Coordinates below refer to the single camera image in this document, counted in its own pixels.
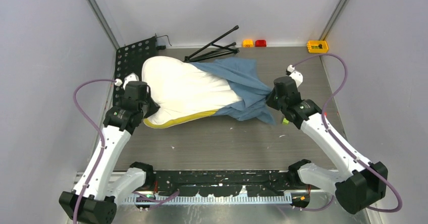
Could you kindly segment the white pillow with yellow band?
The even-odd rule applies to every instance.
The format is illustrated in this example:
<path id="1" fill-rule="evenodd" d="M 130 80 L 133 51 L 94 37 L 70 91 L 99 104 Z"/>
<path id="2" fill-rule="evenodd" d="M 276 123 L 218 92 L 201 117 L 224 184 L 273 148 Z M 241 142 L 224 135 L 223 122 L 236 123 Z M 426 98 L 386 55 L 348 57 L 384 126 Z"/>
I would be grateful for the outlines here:
<path id="1" fill-rule="evenodd" d="M 165 129 L 210 117 L 242 98 L 228 81 L 178 59 L 156 56 L 142 66 L 142 80 L 159 110 L 144 119 L 154 129 Z"/>

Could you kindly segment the blue pillowcase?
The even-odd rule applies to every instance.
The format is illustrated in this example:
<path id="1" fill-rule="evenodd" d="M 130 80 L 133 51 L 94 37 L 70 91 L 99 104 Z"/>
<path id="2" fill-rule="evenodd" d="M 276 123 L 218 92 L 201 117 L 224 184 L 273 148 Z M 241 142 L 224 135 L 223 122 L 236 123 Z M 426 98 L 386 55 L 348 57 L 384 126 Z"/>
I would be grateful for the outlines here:
<path id="1" fill-rule="evenodd" d="M 220 108 L 214 116 L 230 116 L 238 121 L 252 118 L 275 125 L 276 120 L 265 103 L 271 89 L 260 81 L 257 75 L 256 60 L 243 58 L 226 58 L 211 63 L 193 62 L 198 69 L 225 79 L 231 89 L 241 98 L 235 103 L 228 103 Z"/>

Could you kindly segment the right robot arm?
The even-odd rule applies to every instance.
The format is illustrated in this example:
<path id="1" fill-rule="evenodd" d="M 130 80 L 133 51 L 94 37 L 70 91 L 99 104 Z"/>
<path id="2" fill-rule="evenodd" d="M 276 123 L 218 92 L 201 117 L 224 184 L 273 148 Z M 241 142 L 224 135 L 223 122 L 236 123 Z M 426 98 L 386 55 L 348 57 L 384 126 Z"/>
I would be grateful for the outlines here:
<path id="1" fill-rule="evenodd" d="M 279 110 L 287 121 L 309 136 L 336 167 L 336 171 L 331 171 L 302 159 L 288 167 L 291 187 L 318 187 L 335 196 L 350 214 L 356 214 L 385 197 L 387 185 L 379 177 L 388 177 L 387 167 L 359 154 L 332 127 L 316 103 L 301 98 L 292 77 L 274 80 L 274 88 L 266 98 L 266 104 Z"/>

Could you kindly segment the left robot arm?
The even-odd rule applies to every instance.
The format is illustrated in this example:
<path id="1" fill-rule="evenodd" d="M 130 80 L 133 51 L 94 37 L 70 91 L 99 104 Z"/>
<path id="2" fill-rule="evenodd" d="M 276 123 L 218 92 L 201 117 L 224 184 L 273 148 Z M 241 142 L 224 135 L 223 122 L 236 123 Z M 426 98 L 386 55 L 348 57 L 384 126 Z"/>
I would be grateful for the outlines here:
<path id="1" fill-rule="evenodd" d="M 154 186 L 153 166 L 142 162 L 132 163 L 112 184 L 109 180 L 135 129 L 158 110 L 150 86 L 137 80 L 126 83 L 118 103 L 105 113 L 102 128 L 81 112 L 98 132 L 99 142 L 78 183 L 59 197 L 60 206 L 73 223 L 112 223 L 119 204 L 128 195 L 138 188 L 148 191 Z"/>

